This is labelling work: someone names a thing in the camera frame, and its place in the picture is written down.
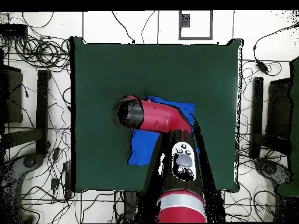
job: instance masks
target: robot control buttons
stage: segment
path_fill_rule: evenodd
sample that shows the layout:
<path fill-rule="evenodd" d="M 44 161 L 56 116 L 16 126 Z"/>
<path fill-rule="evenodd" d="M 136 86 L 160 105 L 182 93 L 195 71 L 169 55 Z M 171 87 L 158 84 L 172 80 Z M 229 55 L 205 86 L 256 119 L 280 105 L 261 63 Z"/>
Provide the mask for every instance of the robot control buttons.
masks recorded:
<path fill-rule="evenodd" d="M 184 171 L 185 171 L 184 168 L 182 168 L 182 167 L 178 168 L 178 173 L 183 173 Z"/>
<path fill-rule="evenodd" d="M 187 169 L 187 173 L 189 173 L 190 175 L 193 174 L 192 170 L 191 169 Z"/>
<path fill-rule="evenodd" d="M 176 160 L 176 164 L 181 167 L 191 167 L 192 166 L 192 159 L 189 155 L 181 154 L 178 156 Z"/>
<path fill-rule="evenodd" d="M 187 142 L 178 142 L 172 147 L 172 174 L 185 182 L 196 179 L 194 150 Z"/>

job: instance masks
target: blue towel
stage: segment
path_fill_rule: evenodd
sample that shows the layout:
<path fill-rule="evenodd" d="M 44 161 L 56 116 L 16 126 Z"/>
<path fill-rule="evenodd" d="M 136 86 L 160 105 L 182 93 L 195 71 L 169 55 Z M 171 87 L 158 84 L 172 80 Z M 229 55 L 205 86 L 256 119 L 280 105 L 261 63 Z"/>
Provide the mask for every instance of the blue towel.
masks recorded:
<path fill-rule="evenodd" d="M 195 104 L 194 103 L 178 103 L 171 101 L 164 101 L 158 97 L 147 96 L 149 100 L 157 103 L 164 103 L 179 108 L 186 116 L 192 125 L 193 130 L 193 117 Z M 131 138 L 131 156 L 128 160 L 130 165 L 148 165 L 151 161 L 152 153 L 154 151 L 156 142 L 158 140 L 159 133 L 153 131 L 143 131 L 140 129 L 133 130 Z"/>

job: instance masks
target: dark green tabletop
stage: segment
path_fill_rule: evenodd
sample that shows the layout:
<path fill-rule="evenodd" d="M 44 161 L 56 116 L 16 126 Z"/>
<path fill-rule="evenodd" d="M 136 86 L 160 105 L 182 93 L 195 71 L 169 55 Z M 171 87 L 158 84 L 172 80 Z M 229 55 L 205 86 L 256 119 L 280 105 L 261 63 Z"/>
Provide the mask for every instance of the dark green tabletop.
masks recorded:
<path fill-rule="evenodd" d="M 144 188 L 148 166 L 127 164 L 131 131 L 112 121 L 112 106 L 125 94 L 195 103 L 216 187 L 234 188 L 241 40 L 224 46 L 121 45 L 84 44 L 75 37 L 71 45 L 77 191 Z"/>
<path fill-rule="evenodd" d="M 287 197 L 299 197 L 299 58 L 290 62 L 291 80 L 293 81 L 290 97 L 293 105 L 290 141 L 292 151 L 288 157 L 288 168 L 293 180 L 290 184 L 278 187 L 277 192 Z"/>

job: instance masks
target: cable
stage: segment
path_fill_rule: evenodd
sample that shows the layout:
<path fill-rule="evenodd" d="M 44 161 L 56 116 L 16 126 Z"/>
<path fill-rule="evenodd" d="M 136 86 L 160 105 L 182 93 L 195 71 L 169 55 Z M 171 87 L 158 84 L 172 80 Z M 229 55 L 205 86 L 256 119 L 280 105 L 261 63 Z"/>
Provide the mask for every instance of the cable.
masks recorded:
<path fill-rule="evenodd" d="M 31 120 L 31 118 L 30 118 L 30 116 L 29 116 L 29 114 L 28 114 L 28 112 L 27 112 L 27 110 L 24 109 L 23 107 L 21 107 L 20 105 L 18 105 L 17 102 L 15 102 L 14 100 L 9 100 L 9 101 L 12 102 L 13 104 L 17 105 L 18 107 L 20 107 L 20 108 L 27 114 L 27 116 L 28 116 L 28 118 L 29 118 L 29 121 L 30 121 L 30 123 L 31 123 L 32 128 L 34 129 L 34 131 L 36 131 L 36 130 L 35 130 L 35 127 L 34 127 L 34 125 L 33 125 L 33 123 L 32 123 L 32 120 Z"/>
<path fill-rule="evenodd" d="M 145 29 L 145 26 L 147 25 L 147 22 L 148 22 L 148 20 L 151 18 L 151 16 L 155 13 L 156 11 L 154 10 L 153 11 L 153 13 L 148 17 L 148 19 L 147 19 L 147 21 L 146 21 L 146 23 L 145 23 L 145 25 L 144 25 L 144 27 L 143 27 L 143 29 L 142 29 L 142 32 L 141 32 L 141 38 L 142 38 L 142 42 L 143 42 L 143 44 L 144 44 L 144 40 L 143 40 L 143 30 Z"/>
<path fill-rule="evenodd" d="M 42 28 L 42 27 L 46 27 L 46 26 L 50 23 L 50 21 L 52 21 L 53 15 L 54 15 L 54 12 L 52 12 L 52 15 L 51 15 L 50 20 L 49 20 L 45 25 L 40 26 L 40 27 L 34 27 L 34 26 L 31 26 L 31 25 L 28 24 L 28 22 L 27 22 L 27 21 L 25 20 L 25 18 L 24 18 L 24 12 L 22 12 L 22 18 L 24 19 L 24 21 L 26 22 L 26 24 L 27 24 L 29 27 L 32 27 L 32 28 L 34 28 L 34 29 L 39 29 L 39 28 Z"/>
<path fill-rule="evenodd" d="M 58 89 L 58 91 L 59 91 L 59 94 L 60 94 L 61 98 L 64 99 L 64 96 L 63 96 L 63 94 L 61 93 L 60 88 L 59 88 L 59 86 L 58 86 L 58 84 L 57 84 L 55 78 L 54 78 L 53 76 L 52 76 L 52 78 L 53 78 L 53 80 L 54 80 L 54 82 L 55 82 L 55 84 L 56 84 L 56 87 L 57 87 L 57 89 Z"/>
<path fill-rule="evenodd" d="M 118 20 L 118 18 L 116 17 L 116 15 L 114 14 L 114 12 L 112 11 L 112 15 L 114 16 L 114 18 L 117 20 L 117 22 L 125 29 L 127 35 L 128 35 L 128 30 L 126 29 L 126 27 Z M 131 38 L 130 35 L 128 35 L 128 37 L 132 40 L 132 44 L 135 44 L 135 40 L 133 40 Z"/>
<path fill-rule="evenodd" d="M 55 41 L 36 39 L 28 35 L 26 39 L 15 39 L 14 43 L 15 52 L 21 58 L 21 61 L 35 68 L 47 68 L 52 72 L 69 71 L 67 68 L 69 66 L 68 39 L 64 40 L 62 45 L 59 45 Z"/>
<path fill-rule="evenodd" d="M 68 87 L 67 89 L 64 90 L 63 94 L 62 94 L 62 99 L 64 102 L 66 102 L 67 104 L 71 104 L 70 102 L 65 100 L 64 94 L 66 93 L 66 91 L 68 91 L 69 89 L 71 89 L 71 87 Z"/>
<path fill-rule="evenodd" d="M 273 194 L 272 192 L 270 192 L 270 191 L 267 191 L 267 190 L 262 190 L 262 191 L 258 191 L 254 196 L 253 196 L 253 207 L 254 207 L 254 209 L 255 209 L 255 213 L 256 213 L 256 215 L 258 216 L 258 218 L 262 221 L 262 222 L 264 222 L 264 220 L 259 216 L 259 214 L 258 214 L 258 209 L 257 209 L 257 207 L 256 207 L 256 201 L 255 201 L 255 198 L 256 198 L 256 196 L 258 195 L 258 194 L 260 194 L 260 193 L 269 193 L 269 194 L 271 194 L 272 196 L 274 196 L 275 197 L 275 199 L 277 199 L 277 195 L 275 195 L 275 194 Z"/>
<path fill-rule="evenodd" d="M 28 212 L 31 212 L 31 213 L 34 213 L 34 214 L 36 214 L 36 215 L 38 215 L 39 216 L 39 218 L 38 218 L 38 220 L 37 220 L 37 222 L 35 223 L 35 224 L 38 224 L 39 223 L 39 220 L 40 220 L 40 214 L 39 213 L 37 213 L 37 212 L 35 212 L 35 211 L 31 211 L 31 210 L 29 210 L 29 209 L 25 209 L 24 207 L 21 207 L 24 211 L 28 211 Z"/>
<path fill-rule="evenodd" d="M 275 31 L 274 33 L 270 33 L 270 34 L 267 34 L 267 35 L 265 35 L 265 36 L 259 38 L 259 39 L 256 41 L 255 45 L 253 46 L 253 55 L 254 55 L 254 57 L 255 57 L 255 60 L 256 60 L 256 61 L 259 61 L 259 60 L 256 58 L 255 50 L 256 50 L 256 46 L 257 46 L 258 42 L 259 42 L 261 39 L 266 38 L 266 37 L 269 37 L 269 36 L 271 36 L 271 35 L 273 35 L 273 34 L 277 34 L 277 33 L 282 32 L 282 31 L 284 31 L 284 30 L 288 30 L 288 29 L 292 29 L 292 28 L 297 28 L 298 26 L 299 26 L 299 22 L 297 22 L 297 23 L 295 23 L 295 24 L 293 24 L 293 25 L 291 25 L 291 26 L 289 26 L 289 27 L 284 27 L 284 28 L 282 28 L 282 29 L 279 29 L 278 31 Z"/>
<path fill-rule="evenodd" d="M 114 191 L 113 192 L 113 198 L 114 198 L 113 214 L 115 214 L 115 222 L 120 223 L 120 219 L 119 219 L 120 215 L 117 213 L 117 209 L 116 209 L 116 205 L 120 201 L 120 196 L 119 196 L 119 199 L 117 200 L 116 199 L 116 194 L 117 194 L 117 191 Z"/>
<path fill-rule="evenodd" d="M 83 221 L 84 221 L 84 212 L 87 211 L 88 209 L 90 209 L 95 204 L 95 202 L 96 202 L 96 200 L 97 200 L 97 198 L 99 196 L 103 196 L 103 195 L 105 195 L 105 196 L 111 196 L 111 195 L 113 195 L 113 193 L 111 193 L 111 194 L 105 194 L 105 193 L 98 194 L 96 196 L 95 200 L 93 201 L 93 203 L 90 206 L 88 206 L 86 209 L 83 210 L 81 223 L 83 223 Z"/>
<path fill-rule="evenodd" d="M 68 210 L 70 209 L 72 203 L 73 203 L 73 202 L 71 202 L 70 205 L 64 206 L 63 209 L 60 210 L 59 213 L 53 218 L 52 222 L 50 222 L 50 223 L 48 223 L 48 224 L 53 224 L 55 221 L 58 221 L 58 223 L 59 223 L 60 219 L 61 219 L 61 218 L 68 212 Z M 61 213 L 61 216 L 60 216 L 60 218 L 59 218 L 59 220 L 58 220 L 58 219 L 56 219 L 56 217 L 57 217 L 60 213 Z"/>
<path fill-rule="evenodd" d="M 243 120 L 243 122 L 242 122 L 242 118 L 240 118 L 240 124 L 246 127 L 246 131 L 245 131 L 245 133 L 240 133 L 240 134 L 239 134 L 239 141 L 240 141 L 240 143 L 241 143 L 242 141 L 245 141 L 244 144 L 242 144 L 242 145 L 240 144 L 241 147 L 239 148 L 239 160 L 242 160 L 242 159 L 245 159 L 245 160 L 244 160 L 243 162 L 239 162 L 239 164 L 238 164 L 239 166 L 241 166 L 241 165 L 247 166 L 247 167 L 250 168 L 250 170 L 247 171 L 247 172 L 244 172 L 244 173 L 239 174 L 239 176 L 243 176 L 243 175 L 245 175 L 245 174 L 248 174 L 251 170 L 255 170 L 255 168 L 253 167 L 253 159 L 246 159 L 246 158 L 249 158 L 249 153 L 248 153 L 248 151 L 249 151 L 249 146 L 250 146 L 251 142 L 250 142 L 250 140 L 249 140 L 248 137 L 249 137 L 251 134 L 248 133 L 248 131 L 249 131 L 248 126 L 249 126 L 250 124 L 248 124 L 249 119 L 248 119 L 248 117 L 244 114 L 244 111 L 245 111 L 246 109 L 252 107 L 252 101 L 246 98 L 245 93 L 246 93 L 246 90 L 247 90 L 248 86 L 250 85 L 250 83 L 251 83 L 251 81 L 252 81 L 252 78 L 253 78 L 254 74 L 256 74 L 257 72 L 259 72 L 259 71 L 260 71 L 260 68 L 258 68 L 257 70 L 254 70 L 254 71 L 253 71 L 253 69 L 250 68 L 250 67 L 247 67 L 247 68 L 246 68 L 246 67 L 245 67 L 246 64 L 248 64 L 248 63 L 250 63 L 250 62 L 254 62 L 254 63 L 257 64 L 257 61 L 247 61 L 247 62 L 245 62 L 245 63 L 242 65 L 242 70 L 241 70 L 241 71 L 242 71 L 242 74 L 241 74 L 241 80 L 242 80 L 242 83 L 243 83 L 243 84 L 242 84 L 242 90 L 241 90 L 241 97 L 242 97 L 243 99 L 245 99 L 246 101 L 250 102 L 251 105 L 250 105 L 249 107 L 247 107 L 247 108 L 242 109 L 241 112 L 240 112 L 240 116 L 241 116 L 242 118 L 245 119 L 245 122 L 244 122 L 244 120 Z M 273 66 L 274 64 L 277 64 L 277 65 L 279 66 L 279 71 L 278 71 L 277 74 L 273 74 L 273 73 L 271 74 L 271 71 L 273 70 L 273 69 L 272 69 L 272 66 Z M 267 67 L 267 70 L 269 71 L 269 73 L 268 73 L 269 76 L 276 76 L 276 75 L 278 75 L 278 74 L 281 72 L 281 69 L 282 69 L 281 64 L 278 63 L 278 62 L 277 62 L 277 63 L 268 63 L 268 64 L 265 64 L 265 66 Z M 271 149 L 269 149 L 269 148 L 264 148 L 264 147 L 261 147 L 261 149 L 264 149 L 264 150 L 267 151 L 267 154 L 264 156 L 264 158 L 266 158 L 266 159 L 270 159 L 270 158 L 271 158 L 271 155 L 273 154 L 273 150 L 271 150 Z M 252 195 L 251 195 L 251 193 L 249 192 L 249 190 L 248 190 L 242 183 L 239 182 L 239 184 L 240 184 L 244 189 L 247 190 L 247 192 L 249 193 L 249 198 L 243 198 L 243 199 L 240 199 L 240 200 L 236 201 L 236 200 L 234 199 L 234 197 L 232 196 L 232 194 L 230 194 L 230 195 L 231 195 L 231 198 L 235 201 L 235 203 L 232 204 L 232 205 L 230 205 L 230 206 L 225 207 L 225 209 L 227 209 L 227 208 L 229 208 L 229 207 L 231 207 L 231 206 L 233 206 L 233 205 L 238 205 L 238 206 L 240 206 L 240 207 L 243 207 L 244 210 L 245 210 L 248 214 L 247 214 L 247 215 L 240 215 L 240 214 L 228 214 L 228 213 L 227 213 L 227 216 L 230 216 L 230 221 L 231 221 L 231 222 L 235 222 L 235 220 L 238 220 L 238 221 L 241 221 L 241 222 L 247 222 L 247 221 L 248 221 L 248 220 L 247 220 L 248 217 L 253 217 L 253 219 L 257 222 L 257 219 L 255 219 L 254 216 L 252 216 L 252 206 L 255 207 L 255 212 L 256 212 L 257 216 L 259 217 L 259 219 L 261 220 L 261 217 L 260 217 L 259 214 L 257 213 L 257 209 L 256 209 L 256 206 L 258 205 L 258 203 L 255 201 L 255 197 L 256 197 L 256 195 L 255 195 L 254 198 L 252 199 Z M 241 202 L 241 201 L 243 201 L 243 200 L 249 200 L 250 210 L 247 210 L 243 205 L 241 205 L 241 204 L 239 203 L 239 202 Z"/>
<path fill-rule="evenodd" d="M 34 144 L 34 143 L 35 143 L 35 141 L 34 141 L 34 142 L 31 142 L 31 143 L 29 143 L 29 144 L 27 144 L 27 145 L 25 145 L 25 146 L 23 146 L 23 147 L 21 147 L 21 148 L 19 149 L 19 151 L 17 152 L 17 154 L 16 154 L 13 158 L 11 158 L 8 162 L 14 160 L 14 159 L 20 154 L 20 151 L 21 151 L 23 148 L 28 147 L 28 146 L 30 146 L 30 145 L 32 145 L 32 144 Z"/>

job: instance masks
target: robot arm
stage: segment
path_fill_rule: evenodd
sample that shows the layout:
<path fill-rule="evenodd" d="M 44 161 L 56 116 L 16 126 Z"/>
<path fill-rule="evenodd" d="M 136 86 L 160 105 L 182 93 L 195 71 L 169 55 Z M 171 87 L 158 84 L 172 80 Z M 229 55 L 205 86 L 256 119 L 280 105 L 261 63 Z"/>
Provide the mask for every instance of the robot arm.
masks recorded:
<path fill-rule="evenodd" d="M 112 119 L 119 127 L 161 133 L 147 192 L 159 205 L 158 222 L 206 222 L 196 148 L 190 123 L 181 111 L 123 96 L 113 107 Z"/>

